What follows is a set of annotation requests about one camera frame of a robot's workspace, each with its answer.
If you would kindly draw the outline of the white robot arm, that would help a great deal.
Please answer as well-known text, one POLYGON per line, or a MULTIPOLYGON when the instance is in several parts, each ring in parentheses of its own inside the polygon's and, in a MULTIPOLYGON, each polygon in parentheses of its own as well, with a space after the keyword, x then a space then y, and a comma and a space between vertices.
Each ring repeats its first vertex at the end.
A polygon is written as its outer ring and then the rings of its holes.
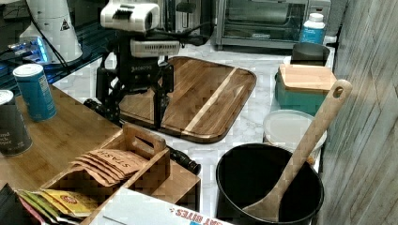
MULTIPOLYGON (((67 63, 83 55, 71 25, 66 0, 24 0, 31 13, 31 25, 23 36, 39 37, 52 54, 50 64, 67 63)), ((119 103, 126 95, 149 90, 153 96, 153 126, 159 128, 167 105, 168 94, 174 91, 174 67, 162 55, 177 51, 179 42, 158 28, 161 9, 156 3, 110 0, 100 13, 100 24, 114 29, 117 37, 108 43, 109 54, 116 56, 116 67, 104 64, 97 68, 96 109, 106 118, 118 122, 119 103)))

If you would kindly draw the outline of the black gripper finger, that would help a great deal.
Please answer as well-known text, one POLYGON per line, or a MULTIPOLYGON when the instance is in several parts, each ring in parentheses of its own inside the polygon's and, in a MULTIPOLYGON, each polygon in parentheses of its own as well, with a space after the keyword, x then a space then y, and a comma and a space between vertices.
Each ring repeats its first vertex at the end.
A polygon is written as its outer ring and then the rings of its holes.
POLYGON ((120 122, 120 108, 119 104, 124 97, 124 87, 121 82, 116 82, 114 85, 107 84, 104 89, 104 106, 106 108, 105 115, 113 123, 120 122))
POLYGON ((154 92, 154 126, 155 128, 160 128, 163 116, 169 104, 169 89, 156 84, 152 86, 152 90, 154 92))

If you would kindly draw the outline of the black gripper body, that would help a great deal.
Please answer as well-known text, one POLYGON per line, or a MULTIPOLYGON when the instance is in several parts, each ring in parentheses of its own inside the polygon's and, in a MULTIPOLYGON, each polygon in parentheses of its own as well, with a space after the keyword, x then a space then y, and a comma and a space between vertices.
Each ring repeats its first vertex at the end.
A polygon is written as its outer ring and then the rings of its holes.
POLYGON ((166 98, 174 91, 174 67, 159 59, 174 53, 172 37, 120 32, 108 42, 97 69, 96 97, 122 98, 152 89, 166 98))

